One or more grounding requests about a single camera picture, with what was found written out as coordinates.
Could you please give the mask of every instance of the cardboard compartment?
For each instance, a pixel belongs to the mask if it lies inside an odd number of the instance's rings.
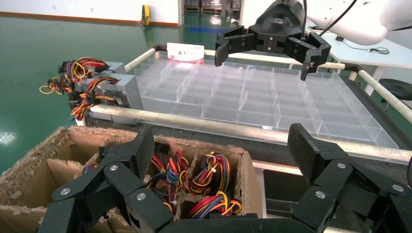
[[[133,140],[136,133],[72,126],[54,132],[40,143],[12,168],[0,177],[0,228],[2,233],[35,232],[41,224],[47,206],[52,202],[55,189],[82,175],[89,162],[99,163],[98,148],[114,146]],[[257,213],[262,216],[261,193],[249,153],[236,146],[222,146],[172,137],[155,136],[156,142],[168,144],[169,153],[164,156],[164,164],[178,149],[189,161],[188,175],[194,176],[201,158],[211,151],[228,158],[232,179],[230,192],[233,198],[242,202],[241,215]],[[158,173],[151,165],[147,182]],[[174,219],[188,218],[191,208],[203,198],[193,196],[181,189],[177,195]],[[115,208],[109,210],[107,218],[101,218],[92,232],[133,232]]]

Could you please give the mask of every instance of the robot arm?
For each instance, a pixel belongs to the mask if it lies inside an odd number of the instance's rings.
[[[303,64],[301,80],[326,62],[330,45],[316,33],[303,37],[304,11],[297,0],[276,0],[256,20],[256,24],[232,28],[218,34],[215,65],[221,66],[229,54],[250,50],[286,54]]]
[[[321,28],[333,23],[352,0],[307,0],[307,17]],[[330,31],[361,45],[383,40],[388,31],[412,25],[412,0],[357,1]],[[250,50],[286,54],[303,64],[301,80],[326,62],[330,45],[316,33],[303,37],[303,0],[276,0],[247,31],[244,26],[220,33],[215,65],[229,54]]]
[[[308,18],[326,28],[351,4],[352,0],[308,0]],[[389,31],[412,26],[410,0],[357,1],[330,31],[360,45],[374,45]]]

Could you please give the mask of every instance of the white pipe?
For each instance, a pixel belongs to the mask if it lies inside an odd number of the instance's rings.
[[[296,166],[268,163],[268,162],[263,162],[263,161],[258,161],[258,160],[252,160],[252,164],[254,168],[259,168],[263,170],[278,171],[278,172],[283,172],[283,173],[288,173],[288,174],[298,175],[298,176],[302,175],[300,169]]]
[[[214,50],[205,50],[205,55],[214,56]],[[275,56],[265,56],[265,55],[256,55],[256,54],[249,54],[249,53],[233,53],[229,54],[231,58],[239,58],[245,60],[255,60],[255,61],[263,61],[263,62],[276,62],[276,63],[284,63],[284,64],[292,64],[292,65],[301,65],[302,63],[294,60],[292,58],[285,58],[285,57],[275,57]],[[331,69],[345,69],[345,64],[343,63],[332,63],[326,62],[319,67],[323,68],[331,68]]]
[[[104,104],[93,106],[90,110],[96,113],[106,113],[110,115],[150,120],[184,127],[212,130],[221,133],[237,134],[240,136],[265,139],[274,142],[287,143],[288,141],[288,133],[286,132],[264,130],[248,126],[234,125],[229,123],[191,118],[186,116],[154,113],[137,109],[108,106]],[[383,148],[367,144],[338,141],[324,138],[318,139],[336,143],[344,151],[350,153],[351,155],[366,155],[368,158],[371,159],[407,164],[412,156],[412,151],[409,150]]]
[[[147,59],[150,57],[152,54],[156,52],[155,49],[151,48],[148,51],[146,51],[144,54],[140,55],[138,58],[135,60],[129,62],[129,64],[124,66],[124,69],[126,70],[126,73],[135,68],[137,65],[139,65],[143,60]]]
[[[376,81],[370,74],[365,70],[358,72],[361,76],[375,91],[377,91],[382,98],[384,98],[388,103],[392,105],[409,123],[412,123],[412,110],[408,108],[402,101],[395,97],[390,91],[388,91],[384,86],[382,86],[378,81]]]
[[[75,119],[75,120],[76,120],[76,124],[78,126],[87,126],[86,116],[83,116],[83,119],[81,119],[81,120],[77,120],[77,119]]]

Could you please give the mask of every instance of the clear acrylic tray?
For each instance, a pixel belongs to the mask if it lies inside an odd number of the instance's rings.
[[[143,108],[285,131],[301,123],[312,135],[398,148],[336,72],[214,61],[169,61],[157,54],[135,69]]]

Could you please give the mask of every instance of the colorful wires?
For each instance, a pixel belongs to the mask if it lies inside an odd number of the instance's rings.
[[[187,171],[188,160],[182,156],[182,150],[178,149],[175,156],[169,159],[167,180],[170,183],[178,183],[182,171]]]
[[[62,78],[54,77],[47,81],[47,85],[43,85],[39,88],[39,91],[43,94],[51,94],[56,92],[59,95],[62,95],[65,91],[68,93],[72,93],[74,90],[74,86],[71,83],[62,81]]]
[[[109,66],[98,59],[91,57],[82,57],[76,61],[63,62],[59,67],[59,73],[62,74],[67,80],[79,83],[84,78],[92,78],[95,72],[102,72],[108,69]]]
[[[208,197],[200,201],[190,212],[189,217],[203,219],[212,211],[220,212],[222,215],[237,214],[242,210],[239,200],[230,200],[228,195],[219,191],[216,196]]]
[[[74,107],[73,110],[71,111],[71,115],[74,115],[74,117],[77,120],[81,120],[85,112],[88,111],[94,105],[99,104],[101,100],[116,101],[112,97],[95,94],[94,89],[96,88],[97,85],[99,85],[102,82],[111,82],[113,84],[116,84],[118,80],[114,78],[110,78],[110,77],[102,77],[102,78],[94,79],[88,85],[86,92],[79,94],[81,103],[77,107]]]
[[[166,171],[165,166],[163,165],[163,162],[162,162],[161,155],[154,153],[152,157],[152,163],[156,166],[157,170],[159,170],[160,172]]]
[[[83,174],[88,173],[89,171],[97,168],[98,166],[99,164],[95,162],[86,163],[86,165],[83,167]]]
[[[190,183],[190,192],[206,196],[210,191],[210,184],[213,175],[217,172],[217,167],[220,168],[220,183],[218,191],[226,191],[230,181],[230,164],[223,155],[212,153],[206,155],[206,166]]]
[[[178,184],[168,183],[164,180],[168,172],[160,172],[152,176],[149,182],[146,184],[146,188],[152,190],[155,194],[161,195],[163,203],[167,205],[170,210],[175,213],[177,205],[177,192],[179,191]]]
[[[82,57],[76,61],[63,62],[58,71],[61,74],[59,77],[49,79],[47,85],[39,88],[43,94],[51,94],[56,92],[62,95],[65,91],[72,93],[74,91],[74,83],[79,83],[84,78],[92,78],[95,74],[91,71],[102,72],[109,68],[105,62],[91,57]]]
[[[177,205],[177,193],[183,186],[193,195],[206,196],[212,190],[214,174],[220,175],[218,193],[216,196],[208,197],[197,204],[190,212],[191,218],[205,218],[212,211],[220,212],[222,215],[237,214],[241,210],[241,203],[238,200],[231,200],[224,192],[230,183],[231,168],[226,157],[219,153],[205,155],[204,168],[193,179],[188,176],[189,161],[183,157],[182,150],[177,150],[176,154],[169,158],[165,167],[160,154],[154,153],[152,163],[160,171],[154,175],[146,187],[163,197],[163,203],[175,213]]]

